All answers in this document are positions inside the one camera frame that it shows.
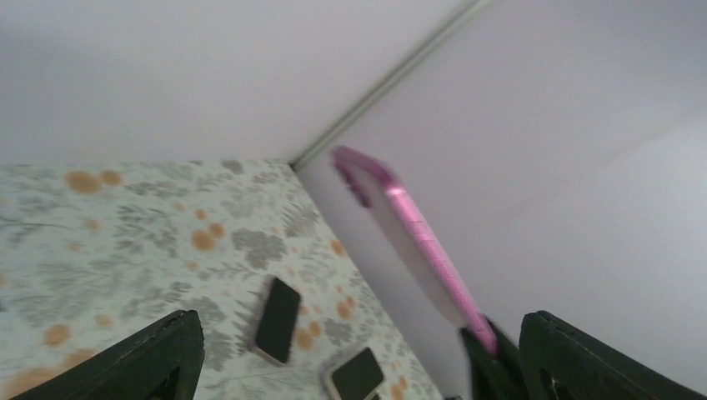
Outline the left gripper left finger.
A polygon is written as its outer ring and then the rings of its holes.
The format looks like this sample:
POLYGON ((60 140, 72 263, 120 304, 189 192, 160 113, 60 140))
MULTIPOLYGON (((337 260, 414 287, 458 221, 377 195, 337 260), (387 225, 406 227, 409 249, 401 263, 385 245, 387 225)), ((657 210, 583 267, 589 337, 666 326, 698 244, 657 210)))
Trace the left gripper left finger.
POLYGON ((198 312, 177 310, 15 399, 193 399, 205 359, 198 312))

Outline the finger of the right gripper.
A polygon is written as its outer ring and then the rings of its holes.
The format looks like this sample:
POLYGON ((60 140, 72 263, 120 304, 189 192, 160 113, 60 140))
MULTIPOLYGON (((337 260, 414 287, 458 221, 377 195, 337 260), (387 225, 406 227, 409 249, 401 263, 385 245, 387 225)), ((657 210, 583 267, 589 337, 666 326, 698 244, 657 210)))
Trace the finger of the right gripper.
POLYGON ((459 336, 469 361, 472 399, 530 399, 524 375, 526 353, 523 345, 513 344, 494 322, 487 319, 497 339, 496 353, 487 350, 467 327, 459 336))

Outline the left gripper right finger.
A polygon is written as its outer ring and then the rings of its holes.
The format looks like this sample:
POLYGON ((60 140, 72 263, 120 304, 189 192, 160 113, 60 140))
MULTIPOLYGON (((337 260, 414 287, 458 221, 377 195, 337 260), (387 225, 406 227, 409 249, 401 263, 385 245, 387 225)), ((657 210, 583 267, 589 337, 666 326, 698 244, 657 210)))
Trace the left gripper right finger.
POLYGON ((547 311, 524 316, 520 362, 531 399, 705 399, 547 311))

